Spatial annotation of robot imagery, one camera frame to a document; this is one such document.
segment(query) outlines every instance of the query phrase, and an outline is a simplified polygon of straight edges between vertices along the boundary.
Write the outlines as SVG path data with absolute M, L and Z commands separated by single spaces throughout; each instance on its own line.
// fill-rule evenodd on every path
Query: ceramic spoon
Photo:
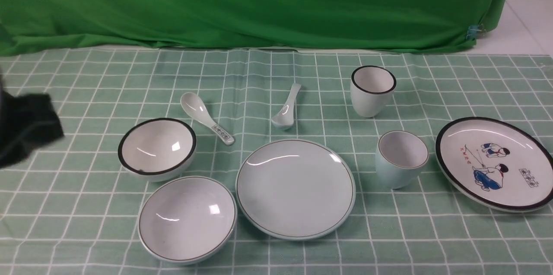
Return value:
M 232 145 L 235 143 L 235 139 L 231 134 L 213 121 L 213 118 L 211 118 L 209 112 L 207 112 L 206 105 L 203 104 L 203 101 L 197 94 L 186 92 L 180 98 L 180 105 L 188 116 L 209 127 L 215 135 L 219 136 L 225 145 Z
M 302 88 L 301 84 L 292 84 L 284 106 L 277 115 L 271 118 L 271 122 L 276 128 L 286 130 L 294 125 L 294 104 L 296 104 L 296 96 L 298 96 L 300 88 Z

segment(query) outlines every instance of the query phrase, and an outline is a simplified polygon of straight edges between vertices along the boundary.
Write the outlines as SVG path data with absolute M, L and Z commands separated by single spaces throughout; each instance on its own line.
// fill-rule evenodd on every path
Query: black cloth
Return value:
M 2 89 L 0 95 L 0 168 L 20 163 L 64 137 L 48 94 L 14 97 Z

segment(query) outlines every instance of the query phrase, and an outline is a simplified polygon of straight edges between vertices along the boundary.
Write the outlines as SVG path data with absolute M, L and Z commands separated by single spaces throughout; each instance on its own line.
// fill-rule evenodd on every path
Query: decorated plate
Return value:
M 527 133 L 485 117 L 446 125 L 436 155 L 450 182 L 469 198 L 505 212 L 531 212 L 553 199 L 553 159 Z

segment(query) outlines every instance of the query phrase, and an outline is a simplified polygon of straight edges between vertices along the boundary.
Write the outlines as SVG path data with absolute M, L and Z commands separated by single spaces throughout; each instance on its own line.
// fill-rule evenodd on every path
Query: grid pattern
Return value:
M 393 101 L 375 119 L 351 106 L 351 72 L 380 65 L 397 77 Z M 67 137 L 0 171 L 0 274 L 6 275 L 544 275 L 553 272 L 553 209 L 490 210 L 452 188 L 435 160 L 402 190 L 383 189 L 375 146 L 411 131 L 434 149 L 449 121 L 504 120 L 553 149 L 553 59 L 488 55 L 314 55 L 292 51 L 53 50 L 0 58 L 12 94 L 49 92 Z M 298 95 L 293 129 L 270 117 Z M 182 111 L 196 92 L 236 139 L 231 147 Z M 243 159 L 265 143 L 324 144 L 357 181 L 351 217 L 309 242 L 270 238 L 243 216 L 213 258 L 189 267 L 160 263 L 142 248 L 137 214 L 160 186 L 136 180 L 116 155 L 122 135 L 155 117 L 191 123 L 198 136 L 187 175 L 231 190 Z

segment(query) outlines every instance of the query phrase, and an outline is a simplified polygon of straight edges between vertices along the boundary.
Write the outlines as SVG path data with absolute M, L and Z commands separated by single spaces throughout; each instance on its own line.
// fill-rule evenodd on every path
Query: cup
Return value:
M 403 188 L 423 171 L 428 158 L 428 148 L 419 137 L 407 131 L 390 131 L 378 140 L 377 175 L 385 186 Z
M 396 85 L 395 76 L 379 66 L 365 65 L 351 75 L 353 109 L 362 117 L 373 117 L 389 103 Z

